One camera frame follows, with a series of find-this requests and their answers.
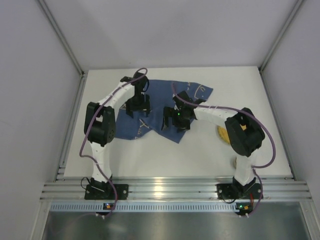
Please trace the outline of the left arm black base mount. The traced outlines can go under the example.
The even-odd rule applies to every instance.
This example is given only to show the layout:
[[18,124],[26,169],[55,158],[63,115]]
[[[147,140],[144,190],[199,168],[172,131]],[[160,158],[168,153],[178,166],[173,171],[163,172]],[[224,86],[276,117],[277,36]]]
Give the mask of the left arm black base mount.
[[128,184],[114,184],[109,182],[96,181],[91,178],[85,188],[85,200],[115,200],[116,193],[118,200],[126,200],[129,194]]

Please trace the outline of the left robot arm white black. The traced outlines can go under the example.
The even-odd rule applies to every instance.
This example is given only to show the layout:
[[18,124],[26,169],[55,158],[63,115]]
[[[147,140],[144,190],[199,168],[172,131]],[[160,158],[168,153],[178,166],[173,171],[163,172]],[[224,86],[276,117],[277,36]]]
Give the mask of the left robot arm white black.
[[116,120],[120,108],[125,105],[125,113],[131,118],[134,112],[150,114],[150,97],[145,94],[149,84],[145,73],[136,72],[133,77],[123,77],[117,87],[102,100],[88,103],[84,123],[85,137],[79,156],[93,161],[92,178],[95,181],[111,181],[110,157],[106,152],[108,144],[116,136]]

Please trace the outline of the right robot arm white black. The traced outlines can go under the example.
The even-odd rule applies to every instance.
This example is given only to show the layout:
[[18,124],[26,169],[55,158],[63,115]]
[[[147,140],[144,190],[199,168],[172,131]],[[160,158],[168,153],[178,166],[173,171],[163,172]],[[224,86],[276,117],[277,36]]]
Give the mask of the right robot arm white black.
[[252,170],[253,152],[262,146],[265,133],[262,127],[252,119],[249,108],[243,108],[233,113],[229,109],[220,109],[202,105],[203,99],[193,101],[186,91],[175,95],[172,100],[174,107],[163,108],[161,129],[173,125],[178,133],[191,129],[191,121],[207,121],[226,131],[231,148],[236,153],[235,174],[232,184],[243,192],[249,189],[256,177]]

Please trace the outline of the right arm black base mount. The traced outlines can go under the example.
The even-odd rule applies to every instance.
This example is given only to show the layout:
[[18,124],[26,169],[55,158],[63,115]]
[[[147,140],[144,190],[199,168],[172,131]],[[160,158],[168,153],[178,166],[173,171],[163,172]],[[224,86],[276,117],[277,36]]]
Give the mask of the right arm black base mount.
[[251,182],[241,185],[234,177],[232,182],[219,183],[216,185],[217,195],[219,200],[228,202],[229,200],[249,200],[251,196],[255,200],[260,198],[262,193],[262,185],[256,182],[256,177]]

